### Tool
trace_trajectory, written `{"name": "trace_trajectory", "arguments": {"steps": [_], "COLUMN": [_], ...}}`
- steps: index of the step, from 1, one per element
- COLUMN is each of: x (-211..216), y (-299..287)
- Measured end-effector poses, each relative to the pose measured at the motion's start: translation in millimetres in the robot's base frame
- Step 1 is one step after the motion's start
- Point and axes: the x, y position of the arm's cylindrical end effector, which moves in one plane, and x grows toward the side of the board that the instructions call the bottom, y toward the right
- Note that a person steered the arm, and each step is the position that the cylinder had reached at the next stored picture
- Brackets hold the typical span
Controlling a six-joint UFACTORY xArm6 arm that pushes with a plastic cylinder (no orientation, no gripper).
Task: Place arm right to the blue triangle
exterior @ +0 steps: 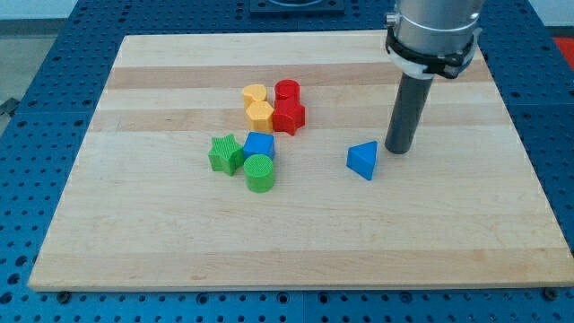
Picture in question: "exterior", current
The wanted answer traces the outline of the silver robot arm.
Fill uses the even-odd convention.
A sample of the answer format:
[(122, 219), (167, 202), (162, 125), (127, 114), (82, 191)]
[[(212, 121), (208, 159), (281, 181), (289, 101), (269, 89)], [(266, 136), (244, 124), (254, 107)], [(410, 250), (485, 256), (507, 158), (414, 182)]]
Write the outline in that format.
[(387, 13), (385, 51), (419, 80), (456, 79), (477, 49), (483, 0), (396, 0)]

